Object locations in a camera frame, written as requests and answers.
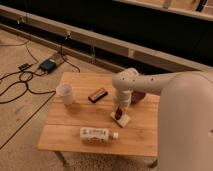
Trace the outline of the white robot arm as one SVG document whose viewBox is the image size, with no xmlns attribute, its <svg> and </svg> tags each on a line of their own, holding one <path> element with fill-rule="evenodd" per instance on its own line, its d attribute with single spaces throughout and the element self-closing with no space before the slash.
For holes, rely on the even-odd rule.
<svg viewBox="0 0 213 171">
<path fill-rule="evenodd" d="M 213 171 L 213 70 L 140 75 L 129 68 L 112 85 L 118 101 L 128 90 L 160 97 L 158 171 Z"/>
</svg>

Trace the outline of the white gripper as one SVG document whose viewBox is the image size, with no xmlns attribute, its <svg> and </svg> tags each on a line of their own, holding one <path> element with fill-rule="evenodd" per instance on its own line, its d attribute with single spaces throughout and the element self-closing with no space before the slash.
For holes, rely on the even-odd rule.
<svg viewBox="0 0 213 171">
<path fill-rule="evenodd" d="M 131 96 L 132 92 L 127 90 L 127 91 L 120 91 L 120 90 L 115 90 L 114 93 L 114 105 L 113 105 L 113 112 L 116 114 L 117 110 L 119 107 L 124 107 L 123 108 L 123 113 L 124 116 L 128 116 L 128 106 L 131 103 Z"/>
</svg>

